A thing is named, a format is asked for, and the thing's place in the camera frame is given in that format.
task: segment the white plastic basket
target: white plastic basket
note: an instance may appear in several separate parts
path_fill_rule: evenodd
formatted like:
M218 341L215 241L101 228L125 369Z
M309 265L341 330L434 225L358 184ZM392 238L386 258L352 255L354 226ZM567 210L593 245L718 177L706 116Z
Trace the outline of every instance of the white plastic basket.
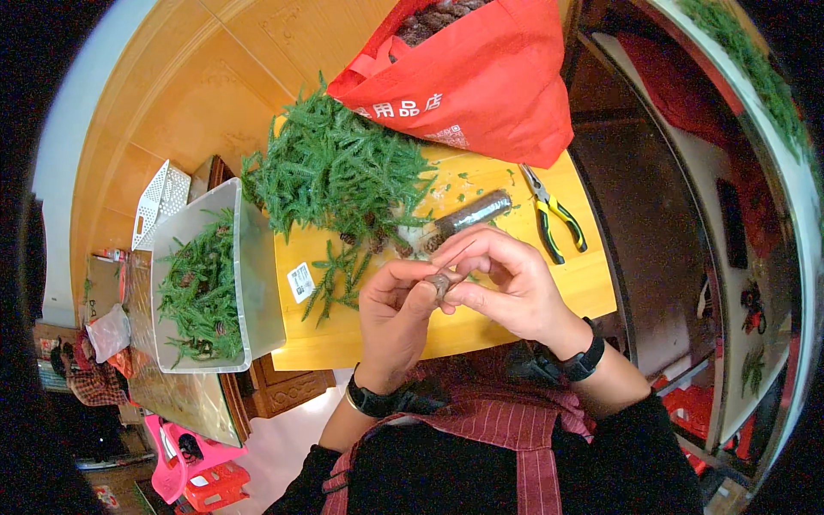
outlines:
M132 250L151 250L157 226L186 206L192 178L167 159L146 186L134 215Z

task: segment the clear plastic container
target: clear plastic container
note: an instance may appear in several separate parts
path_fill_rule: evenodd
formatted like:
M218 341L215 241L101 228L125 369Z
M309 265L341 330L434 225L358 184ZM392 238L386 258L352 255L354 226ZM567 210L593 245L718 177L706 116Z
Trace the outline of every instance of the clear plastic container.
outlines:
M235 214L235 294L243 352L234 360L194 361L183 357L175 368L171 368L177 360L178 351L176 346L166 342L170 337L180 336L175 322L157 320L157 307L161 301L157 287L170 268L168 262L158 263L157 260L180 248L173 237L185 244L197 236L206 224L214 222L214 215L202 209L216 213L222 208L232 208ZM249 369L253 359L272 352L286 342L272 231L260 210L243 199L240 179L232 178L210 190L157 228L152 246L152 328L157 364L167 373L243 372Z

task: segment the yellow pliers handle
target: yellow pliers handle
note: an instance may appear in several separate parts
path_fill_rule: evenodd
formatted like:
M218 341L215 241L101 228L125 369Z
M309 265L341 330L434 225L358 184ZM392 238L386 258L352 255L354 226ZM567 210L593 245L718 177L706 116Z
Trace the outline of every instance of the yellow pliers handle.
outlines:
M581 226L578 225L575 217L558 202L558 199L556 199L554 195L549 195L549 201L547 202L536 199L535 207L538 214L538 226L541 231L541 239L544 242L546 251L549 252L550 257L556 265L563 265L565 260L564 253L561 252L561 249L555 244L555 240L552 239L550 211L566 223L569 231L572 232L572 238L575 240L575 248L578 249L578 252L585 252L587 250L587 240L583 237Z

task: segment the yellow tabletop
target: yellow tabletop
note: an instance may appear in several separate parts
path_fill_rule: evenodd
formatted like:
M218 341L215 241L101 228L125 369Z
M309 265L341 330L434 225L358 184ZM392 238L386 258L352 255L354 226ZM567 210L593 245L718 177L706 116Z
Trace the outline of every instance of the yellow tabletop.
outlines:
M504 188L512 197L513 205L520 208L513 209L508 216L499 216L495 222L504 231L541 250L546 262L550 263L552 276L567 305L579 316L590 318L616 309L601 236L581 180L566 151L549 170L534 169L544 182L546 190L554 194L575 216L587 238L588 250L579 254L575 250L569 229L558 218L550 217L553 236L566 259L563 265L553 265L541 244L531 191L517 165L440 145L424 148L423 155L438 167L436 171L428 172L437 173L438 179L433 185L434 193L427 196L415 214L425 216L432 208L433 216L440 218L478 198L479 190L483 190L485 194ZM466 173L467 178L458 177L461 173ZM464 195L464 202L458 199L460 194ZM336 251L339 250L338 234L311 227L303 231L295 227L288 245L282 235L274 238L281 310L287 337L286 344L272 352L275 369L347 368L353 367L361 358L358 313L335 304L330 310L330 319L322 321L316 328L315 323L322 308L318 302L306 321L301 322L307 301L296 304L287 281L287 273L302 262L310 264L312 261L325 259L327 239L332 240ZM373 257L362 284L374 274L378 266L395 257L391 248L385 250L383 255ZM317 284L321 279L321 272L311 265L309 268ZM482 274L479 274L479 279L482 284L491 285ZM453 316L445 316L436 310L429 323L423 358L485 349L515 339L509 331L467 307L458 307Z

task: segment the black wristwatch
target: black wristwatch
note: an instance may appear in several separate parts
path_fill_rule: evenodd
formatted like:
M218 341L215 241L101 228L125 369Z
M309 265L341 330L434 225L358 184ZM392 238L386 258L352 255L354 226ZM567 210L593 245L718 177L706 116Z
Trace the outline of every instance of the black wristwatch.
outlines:
M591 320L589 320L586 316L583 320L594 329ZM593 336L592 344L589 346L587 352L577 353L572 358L565 359L564 361L560 361L552 354L552 352L549 352L547 359L553 362L553 364L561 371L561 373L564 374L568 381L583 381L595 372L595 367L604 355L604 344L604 339L601 336Z
M432 414L451 402L445 391L426 379L407 381L391 394L380 396L358 386L354 373L346 386L346 399L357 411L375 419L383 419L401 411Z

